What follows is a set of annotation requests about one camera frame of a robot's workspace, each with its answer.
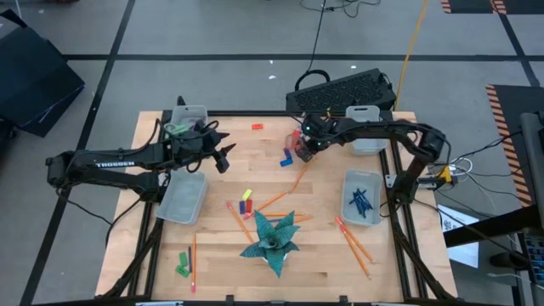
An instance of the black bag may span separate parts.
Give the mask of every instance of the black bag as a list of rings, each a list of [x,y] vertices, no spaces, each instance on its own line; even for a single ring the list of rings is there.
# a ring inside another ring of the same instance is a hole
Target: black bag
[[[62,54],[11,9],[0,17],[20,27],[0,38],[0,117],[44,137],[85,82]]]

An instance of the green block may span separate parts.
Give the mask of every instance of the green block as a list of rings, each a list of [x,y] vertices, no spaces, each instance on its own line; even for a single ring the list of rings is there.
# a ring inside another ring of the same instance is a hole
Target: green block
[[[179,265],[182,268],[185,268],[186,266],[189,265],[189,261],[187,260],[187,253],[186,252],[181,252],[179,254]]]
[[[184,269],[182,266],[177,266],[176,272],[180,273],[183,277],[189,277],[190,275],[190,272]]]

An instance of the pencil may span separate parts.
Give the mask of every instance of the pencil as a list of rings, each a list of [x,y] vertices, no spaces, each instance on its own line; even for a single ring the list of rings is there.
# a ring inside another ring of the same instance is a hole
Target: pencil
[[[306,221],[306,220],[310,220],[311,218],[313,218],[313,217],[312,216],[304,216],[304,217],[296,218],[293,223],[303,222],[303,221]]]
[[[363,271],[365,271],[366,277],[371,280],[371,274],[368,272],[368,269],[366,268],[365,263],[363,263],[363,259],[361,259],[359,254],[357,253],[357,250],[355,250],[354,243],[351,241],[351,239],[349,239],[348,233],[346,233],[346,227],[342,225],[340,226],[340,230],[342,230],[343,236],[346,237],[346,241],[348,241],[349,247],[357,258],[360,267],[363,269]]]
[[[261,205],[260,207],[257,207],[255,210],[261,210],[265,207],[267,207],[268,205],[274,203],[275,201],[277,201],[278,199],[280,199],[282,196],[284,196],[286,194],[286,192],[282,192],[280,193],[279,195],[273,197],[272,199],[266,201],[263,205]],[[244,214],[244,220],[248,220],[250,217],[253,217],[253,215],[255,214],[255,212],[246,212],[246,214]]]
[[[295,191],[295,189],[297,188],[298,186],[298,182],[300,181],[300,179],[303,177],[304,173],[306,172],[306,169],[308,169],[308,165],[309,165],[309,162],[305,163],[303,168],[300,170],[300,173],[298,174],[297,176],[297,180],[295,180],[295,183],[292,184],[292,187],[291,189],[289,190],[289,193],[292,193],[293,191]]]
[[[285,217],[289,214],[290,212],[265,212],[263,213],[263,215],[265,217]],[[295,212],[295,216],[303,216],[304,214],[301,213],[301,212]]]
[[[227,207],[229,208],[232,215],[235,216],[236,221],[238,222],[240,227],[244,230],[244,233],[246,233],[247,239],[251,243],[255,242],[255,241],[253,241],[253,238],[251,237],[251,235],[249,235],[249,232],[247,231],[246,226],[243,224],[243,222],[241,222],[240,217],[238,217],[238,215],[236,214],[234,208],[232,208],[232,205],[230,205],[230,202],[227,202]]]
[[[193,273],[191,273],[190,291],[196,292],[196,233],[193,234]]]
[[[344,223],[342,222],[342,220],[340,219],[340,217],[337,217],[337,222],[338,224],[340,224],[340,226],[343,226],[345,229],[346,229],[346,232],[348,233],[348,235],[351,237],[351,239],[355,242],[355,244],[357,245],[357,247],[359,247],[359,249],[365,254],[365,256],[368,258],[368,260],[371,261],[371,263],[374,264],[374,259],[372,258],[371,254],[365,249],[365,247],[360,244],[360,242],[357,240],[357,238],[355,237],[354,233],[351,232],[351,230],[348,229],[348,227],[346,225],[344,225]]]

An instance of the plastic container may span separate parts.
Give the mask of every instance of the plastic container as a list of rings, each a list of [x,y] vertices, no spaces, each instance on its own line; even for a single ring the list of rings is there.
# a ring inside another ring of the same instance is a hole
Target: plastic container
[[[379,122],[380,109],[374,105],[350,106],[346,109],[346,117],[357,122]],[[351,153],[356,156],[373,156],[387,148],[387,139],[357,139],[351,144]]]
[[[206,197],[206,175],[185,170],[170,174],[170,183],[155,215],[180,224],[195,224]]]
[[[379,173],[367,172],[361,170],[349,169],[343,182],[342,207],[340,215],[342,219],[351,224],[372,226],[379,224],[380,218],[380,200],[382,194],[383,178]],[[371,203],[372,209],[365,212],[366,218],[359,214],[355,203],[349,204],[353,200],[353,193],[360,189],[366,190],[366,199]]]
[[[192,128],[195,123],[202,119],[207,124],[207,109],[203,105],[185,105],[176,106],[172,111],[170,123],[180,125],[185,124]]]

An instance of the white paper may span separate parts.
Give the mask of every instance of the white paper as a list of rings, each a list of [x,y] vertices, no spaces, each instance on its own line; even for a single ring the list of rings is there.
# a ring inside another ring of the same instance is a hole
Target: white paper
[[[442,205],[439,205],[439,208],[464,224],[473,224],[479,221],[477,218],[468,216],[464,213],[455,211]],[[463,224],[460,224],[456,220],[444,215],[442,212],[440,213],[440,216],[442,216],[442,232],[454,230],[463,226]],[[448,255],[451,260],[478,268],[479,244],[478,242],[474,242],[462,246],[450,247],[448,248]]]

